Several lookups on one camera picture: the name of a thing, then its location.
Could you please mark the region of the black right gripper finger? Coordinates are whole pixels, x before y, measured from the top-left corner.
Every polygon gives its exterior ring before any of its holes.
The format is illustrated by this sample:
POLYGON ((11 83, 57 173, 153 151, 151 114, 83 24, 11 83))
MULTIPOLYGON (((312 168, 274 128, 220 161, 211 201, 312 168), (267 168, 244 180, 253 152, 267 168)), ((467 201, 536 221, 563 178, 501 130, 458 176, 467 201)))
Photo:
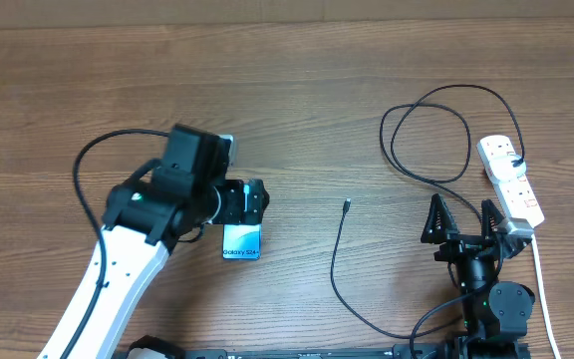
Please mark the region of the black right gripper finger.
POLYGON ((443 244, 456 239, 458 227, 443 197, 436 193, 431 197, 428 218, 421 236, 421 243, 443 244))
POLYGON ((485 238, 492 238, 504 221, 504 216, 491 199, 485 199, 481 203, 481 209, 481 235, 485 238))

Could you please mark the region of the Galaxy S24 smartphone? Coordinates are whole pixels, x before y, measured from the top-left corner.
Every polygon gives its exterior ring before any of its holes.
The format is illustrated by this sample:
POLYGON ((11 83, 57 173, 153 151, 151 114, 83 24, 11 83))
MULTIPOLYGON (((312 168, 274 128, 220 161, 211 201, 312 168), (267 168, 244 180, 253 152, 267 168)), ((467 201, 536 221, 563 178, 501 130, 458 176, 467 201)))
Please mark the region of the Galaxy S24 smartphone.
POLYGON ((226 260, 258 260, 261 256, 261 224, 226 224, 222 257, 226 260))

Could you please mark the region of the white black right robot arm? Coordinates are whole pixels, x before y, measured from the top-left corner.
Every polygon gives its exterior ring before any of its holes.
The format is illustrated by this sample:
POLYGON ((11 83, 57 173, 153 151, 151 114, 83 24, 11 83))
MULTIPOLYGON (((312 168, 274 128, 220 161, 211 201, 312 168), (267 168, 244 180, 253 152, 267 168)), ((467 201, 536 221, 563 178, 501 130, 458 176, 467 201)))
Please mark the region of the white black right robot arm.
POLYGON ((418 346, 411 339, 409 349, 414 358, 530 356, 519 339, 527 334, 535 294, 520 283, 501 281, 499 273, 505 260, 531 244, 534 229, 525 219, 503 216, 489 199, 481 208, 480 234, 462 234, 442 196, 431 197, 421 242, 437 245, 434 260, 455 267, 459 297, 428 312, 414 329, 419 330, 435 313, 460 304, 465 330, 437 344, 418 346))

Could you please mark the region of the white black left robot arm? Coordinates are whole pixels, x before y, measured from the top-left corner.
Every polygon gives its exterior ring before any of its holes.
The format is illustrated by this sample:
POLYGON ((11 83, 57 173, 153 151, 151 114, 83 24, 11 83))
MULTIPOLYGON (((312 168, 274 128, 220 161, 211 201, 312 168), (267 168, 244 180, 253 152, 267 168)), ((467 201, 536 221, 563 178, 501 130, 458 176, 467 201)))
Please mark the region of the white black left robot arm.
POLYGON ((175 247, 222 228, 226 260, 261 256, 270 196, 260 179, 228 179, 231 135, 181 124, 165 133, 161 157, 148 160, 110 191, 101 217, 82 205, 97 243, 87 270, 43 358, 111 358, 144 292, 175 247))

